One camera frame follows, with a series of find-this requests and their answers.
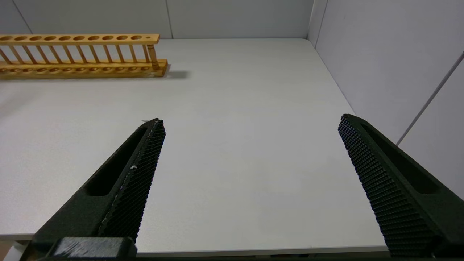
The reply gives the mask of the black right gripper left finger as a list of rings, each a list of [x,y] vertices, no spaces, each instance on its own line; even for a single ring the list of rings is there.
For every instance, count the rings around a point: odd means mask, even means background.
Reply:
[[[131,260],[161,148],[161,119],[139,126],[34,234],[38,260]]]

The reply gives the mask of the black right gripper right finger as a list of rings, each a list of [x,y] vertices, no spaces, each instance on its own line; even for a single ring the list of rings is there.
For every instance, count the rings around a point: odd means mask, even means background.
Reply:
[[[462,258],[464,202],[364,119],[338,133],[393,258]]]

